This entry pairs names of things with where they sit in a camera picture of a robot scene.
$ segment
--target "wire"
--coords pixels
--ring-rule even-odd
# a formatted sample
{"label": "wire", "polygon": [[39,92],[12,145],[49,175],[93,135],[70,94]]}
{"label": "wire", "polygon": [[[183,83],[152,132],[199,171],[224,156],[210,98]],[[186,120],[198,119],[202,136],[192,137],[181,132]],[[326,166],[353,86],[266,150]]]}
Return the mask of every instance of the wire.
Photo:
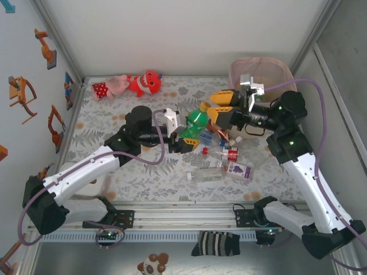
{"label": "wire", "polygon": [[[331,201],[331,199],[329,198],[329,196],[327,195],[325,189],[322,186],[322,183],[320,181],[319,178],[319,166],[320,166],[320,160],[321,160],[321,156],[322,156],[322,152],[323,152],[323,148],[325,146],[325,141],[326,141],[326,134],[327,134],[327,121],[326,121],[326,107],[325,107],[325,99],[323,97],[323,93],[321,91],[321,87],[319,86],[319,84],[310,78],[295,78],[292,80],[288,80],[284,83],[272,86],[272,87],[268,87],[265,88],[265,91],[271,91],[274,89],[278,89],[282,86],[288,85],[290,83],[298,83],[298,82],[308,82],[313,84],[313,86],[315,86],[316,90],[319,93],[319,97],[320,97],[320,102],[321,102],[321,111],[322,111],[322,123],[323,123],[323,131],[322,131],[322,137],[321,137],[321,142],[320,142],[320,146],[319,146],[319,150],[316,154],[316,160],[315,160],[315,178],[316,178],[316,183],[317,186],[320,189],[320,192],[322,193],[323,197],[325,198],[327,204],[330,206],[330,208],[334,211],[335,215],[340,219],[340,221],[343,223],[343,225],[345,225],[355,236],[356,238],[362,243],[362,245],[365,247],[365,249],[367,250],[367,242],[362,238],[361,235],[359,235],[354,228],[352,228],[348,222],[344,219],[344,217],[341,215],[341,213],[338,211],[338,209],[334,206],[333,202]],[[333,261],[335,261],[337,264],[342,264],[342,262],[336,260],[333,256],[330,256],[331,259]],[[353,271],[366,271],[367,270],[367,266],[364,268],[355,268],[349,265],[345,265],[342,264],[342,266],[344,268],[348,268],[350,270]]]}
{"label": "wire", "polygon": [[[163,161],[164,157],[165,157],[165,144],[164,144],[164,141],[163,141],[163,135],[162,135],[161,129],[160,129],[159,125],[158,125],[156,114],[157,113],[161,113],[161,112],[164,112],[164,110],[156,110],[156,111],[154,111],[152,113],[153,121],[154,121],[155,127],[157,128],[157,133],[158,133],[158,136],[159,136],[159,141],[161,143],[161,150],[162,150],[161,157],[156,162],[151,162],[151,161],[148,161],[148,160],[145,160],[145,159],[141,159],[141,158],[139,158],[137,156],[131,155],[131,154],[126,153],[126,152],[121,152],[121,151],[103,153],[103,154],[100,154],[100,155],[94,157],[94,160],[98,160],[100,158],[103,158],[104,156],[109,156],[109,155],[123,155],[123,156],[128,156],[129,158],[136,159],[136,160],[138,160],[140,162],[143,162],[143,163],[146,163],[146,164],[149,164],[149,165],[157,165],[157,164],[160,164]],[[62,176],[58,177],[57,178],[57,181],[63,180],[64,178],[66,178],[70,174],[72,174],[75,171],[81,169],[82,167],[84,167],[85,165],[87,165],[89,163],[91,163],[91,160],[90,159],[86,160],[85,162],[81,163],[80,165],[78,165],[75,168],[71,169],[70,171],[66,172]],[[21,216],[20,216],[19,221],[18,221],[18,238],[19,238],[20,242],[23,245],[25,245],[25,246],[34,245],[34,244],[36,244],[42,238],[42,235],[40,235],[33,242],[27,242],[25,240],[25,237],[23,236],[23,233],[22,233],[22,227],[23,227],[23,221],[24,221],[25,215],[26,215],[27,211],[29,210],[30,206],[34,203],[34,201],[36,199],[38,199],[38,197],[40,197],[44,192],[46,192],[47,190],[49,190],[54,185],[56,185],[56,182],[52,182],[49,185],[47,185],[44,188],[42,188],[35,196],[33,196],[29,200],[29,202],[26,204],[26,206],[22,210]]]}

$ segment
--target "white wall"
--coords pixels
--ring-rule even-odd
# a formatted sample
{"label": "white wall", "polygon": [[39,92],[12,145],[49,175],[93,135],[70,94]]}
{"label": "white wall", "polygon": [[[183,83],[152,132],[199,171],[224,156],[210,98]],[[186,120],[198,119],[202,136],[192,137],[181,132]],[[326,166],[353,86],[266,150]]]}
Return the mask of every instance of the white wall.
{"label": "white wall", "polygon": [[[307,55],[296,77],[312,78],[322,88],[326,103],[328,133],[321,159],[321,171],[339,202],[352,218],[361,219],[367,225],[367,177],[313,52]],[[317,151],[322,136],[320,99],[311,84],[298,84],[297,89],[302,93],[309,111],[302,127],[310,144]],[[354,244],[362,266],[367,265],[366,250],[358,241],[354,241]]]}
{"label": "white wall", "polygon": [[291,65],[327,0],[44,0],[85,76],[226,75],[244,56]]}
{"label": "white wall", "polygon": [[[55,146],[48,130],[51,105],[55,105],[66,126],[72,109],[66,110],[64,79],[68,70],[62,56],[57,53],[57,66],[46,68],[41,53],[41,43],[34,36],[34,29],[45,30],[30,1],[12,0],[14,14],[5,14],[0,7],[0,145],[9,155],[0,162],[0,257],[17,241],[17,222],[22,209],[25,183],[43,167],[57,160]],[[53,42],[46,38],[51,49]],[[37,99],[29,108],[38,114],[22,125],[28,114],[9,99],[9,76],[23,76],[33,86]],[[54,129],[62,131],[56,119]]]}

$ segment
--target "gray floor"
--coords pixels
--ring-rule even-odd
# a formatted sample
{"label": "gray floor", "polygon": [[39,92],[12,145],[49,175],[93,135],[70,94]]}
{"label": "gray floor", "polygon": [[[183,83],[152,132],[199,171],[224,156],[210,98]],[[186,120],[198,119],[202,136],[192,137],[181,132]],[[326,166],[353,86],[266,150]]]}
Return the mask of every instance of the gray floor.
{"label": "gray floor", "polygon": [[329,259],[312,258],[296,238],[286,246],[263,250],[242,242],[241,255],[234,257],[192,257],[194,246],[195,243],[123,243],[110,251],[99,251],[92,243],[44,243],[32,274],[137,275],[140,262],[151,253],[161,252],[170,256],[163,275],[334,274]]}

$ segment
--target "green bottle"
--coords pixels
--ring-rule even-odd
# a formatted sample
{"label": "green bottle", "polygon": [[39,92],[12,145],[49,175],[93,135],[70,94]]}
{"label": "green bottle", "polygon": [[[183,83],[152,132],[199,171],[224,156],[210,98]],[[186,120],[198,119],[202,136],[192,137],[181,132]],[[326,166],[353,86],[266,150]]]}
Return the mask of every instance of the green bottle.
{"label": "green bottle", "polygon": [[202,101],[199,109],[189,113],[186,128],[179,135],[181,138],[199,139],[201,131],[208,123],[208,115],[206,114],[208,108],[210,108],[210,104]]}

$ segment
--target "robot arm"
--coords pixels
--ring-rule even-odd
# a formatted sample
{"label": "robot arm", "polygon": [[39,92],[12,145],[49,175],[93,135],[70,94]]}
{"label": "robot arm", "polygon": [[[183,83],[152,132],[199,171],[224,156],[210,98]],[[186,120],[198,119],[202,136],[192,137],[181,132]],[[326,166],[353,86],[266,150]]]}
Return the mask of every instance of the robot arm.
{"label": "robot arm", "polygon": [[[263,107],[254,102],[255,95],[264,94],[263,85],[253,83],[249,75],[242,75],[240,84],[239,92],[224,90],[210,97],[220,107],[209,108],[209,117],[223,129],[235,125],[241,130],[245,125],[251,125],[273,131],[267,138],[269,149],[295,179],[312,213],[312,217],[303,215],[268,197],[255,203],[257,222],[262,225],[275,222],[284,226],[302,239],[306,249],[315,258],[321,259],[349,243],[354,235],[335,215],[317,185],[313,149],[298,127],[307,116],[303,96],[287,91],[270,107]],[[320,172],[319,179],[343,219],[359,234],[363,233],[366,228],[362,221],[352,220]]]}
{"label": "robot arm", "polygon": [[166,125],[152,126],[151,109],[145,106],[135,107],[126,115],[126,125],[90,156],[44,180],[38,176],[31,176],[26,182],[23,207],[26,207],[40,190],[48,187],[48,190],[27,207],[27,214],[40,234],[49,234],[65,223],[77,221],[113,224],[116,209],[107,199],[78,201],[70,200],[70,197],[98,176],[117,169],[138,156],[141,153],[141,145],[148,147],[158,145],[160,143],[158,128],[163,142],[169,145],[169,152],[186,153],[194,150],[199,144],[198,140],[177,137],[177,134],[185,128],[185,120],[171,109],[163,112],[167,118]]}

